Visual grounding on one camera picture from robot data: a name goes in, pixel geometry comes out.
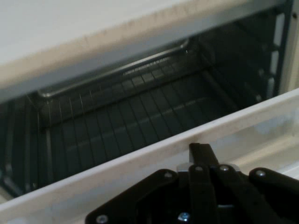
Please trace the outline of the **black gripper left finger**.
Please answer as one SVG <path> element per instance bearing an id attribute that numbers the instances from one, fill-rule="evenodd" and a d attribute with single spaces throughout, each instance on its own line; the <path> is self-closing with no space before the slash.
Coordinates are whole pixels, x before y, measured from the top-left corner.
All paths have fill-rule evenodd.
<path id="1" fill-rule="evenodd" d="M 86 224 L 216 224 L 218 211 L 209 144 L 189 145 L 191 164 L 161 169 L 89 213 Z"/>

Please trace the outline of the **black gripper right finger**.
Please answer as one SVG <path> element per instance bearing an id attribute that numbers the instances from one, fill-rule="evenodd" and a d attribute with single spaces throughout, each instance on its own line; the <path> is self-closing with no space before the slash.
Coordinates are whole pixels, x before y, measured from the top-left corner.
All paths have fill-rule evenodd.
<path id="1" fill-rule="evenodd" d="M 267 168 L 248 175 L 220 164 L 209 144 L 200 145 L 200 161 L 210 169 L 221 224 L 297 224 L 299 181 Z"/>

